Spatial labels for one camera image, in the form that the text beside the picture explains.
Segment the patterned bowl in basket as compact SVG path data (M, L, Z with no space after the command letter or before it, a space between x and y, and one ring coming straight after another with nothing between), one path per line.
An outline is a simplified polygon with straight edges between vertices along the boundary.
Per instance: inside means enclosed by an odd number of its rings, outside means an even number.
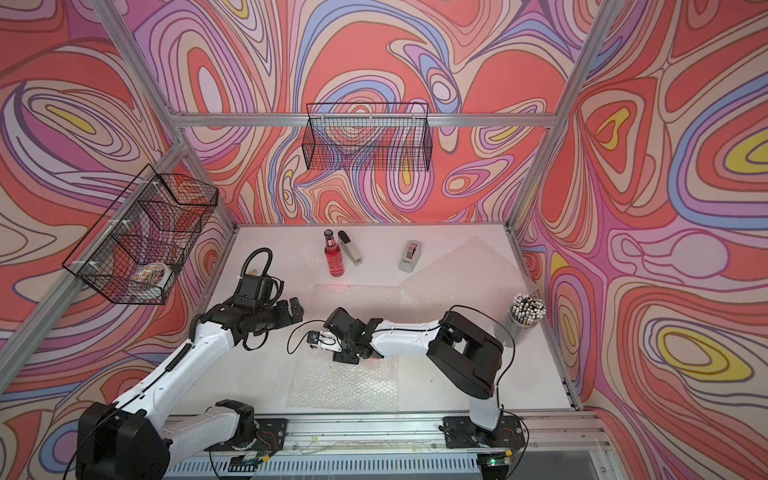
M141 266L129 279L128 291L137 296L156 298L171 276L171 268L162 262Z

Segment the clear bubble wrap sheet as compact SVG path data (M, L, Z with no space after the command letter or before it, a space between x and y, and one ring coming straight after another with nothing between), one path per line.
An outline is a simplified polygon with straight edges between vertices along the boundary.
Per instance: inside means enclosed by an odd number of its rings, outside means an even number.
M317 284L309 313L321 323L298 349L286 401L290 409L396 412L399 359L372 348L377 322L401 307L397 286Z

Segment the pink bottle near stapler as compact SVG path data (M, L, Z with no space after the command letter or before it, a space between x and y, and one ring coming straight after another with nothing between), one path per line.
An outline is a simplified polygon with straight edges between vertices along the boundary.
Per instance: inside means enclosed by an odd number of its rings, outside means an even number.
M345 273L341 249L336 242L334 233L331 229L324 231L324 253L328 264L329 272L333 277L341 277Z

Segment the cup of pens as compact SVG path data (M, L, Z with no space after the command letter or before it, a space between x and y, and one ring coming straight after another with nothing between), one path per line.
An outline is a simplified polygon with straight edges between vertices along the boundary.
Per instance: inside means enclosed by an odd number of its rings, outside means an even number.
M495 327L497 339L505 346L519 345L543 320L545 302L532 294L517 294L500 326Z

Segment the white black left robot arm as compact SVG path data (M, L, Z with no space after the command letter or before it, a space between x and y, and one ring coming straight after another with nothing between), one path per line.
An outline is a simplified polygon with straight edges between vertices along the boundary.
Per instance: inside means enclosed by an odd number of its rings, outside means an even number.
M80 416L69 463L78 479L160 479L181 461L215 445L247 450L258 441L252 406L225 399L175 426L166 421L204 373L247 338L298 324L297 298L238 306L233 298L193 323L189 338L143 380L109 404Z

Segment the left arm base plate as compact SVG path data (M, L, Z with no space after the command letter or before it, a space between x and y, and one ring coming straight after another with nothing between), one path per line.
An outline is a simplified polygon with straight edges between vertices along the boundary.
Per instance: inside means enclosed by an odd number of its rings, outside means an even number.
M207 447L206 451L253 451L274 454L284 447L287 426L287 418L257 417L253 420L253 426L238 428L233 439L214 443Z

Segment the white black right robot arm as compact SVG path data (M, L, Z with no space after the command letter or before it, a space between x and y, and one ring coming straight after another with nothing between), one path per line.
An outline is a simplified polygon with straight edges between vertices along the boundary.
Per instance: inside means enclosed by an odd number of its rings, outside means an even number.
M486 432L499 426L496 390L504 346L455 307L438 320L411 324L383 318L364 322L339 307L307 343L332 352L335 362L350 365L369 358L425 357L468 396L474 426Z

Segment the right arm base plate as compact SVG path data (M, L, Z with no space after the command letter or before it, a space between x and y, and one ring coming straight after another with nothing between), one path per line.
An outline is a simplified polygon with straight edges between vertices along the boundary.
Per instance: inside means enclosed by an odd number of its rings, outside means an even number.
M502 414L494 430L475 425L468 416L447 416L438 429L449 449L505 448L517 451L527 444L525 427L516 415Z

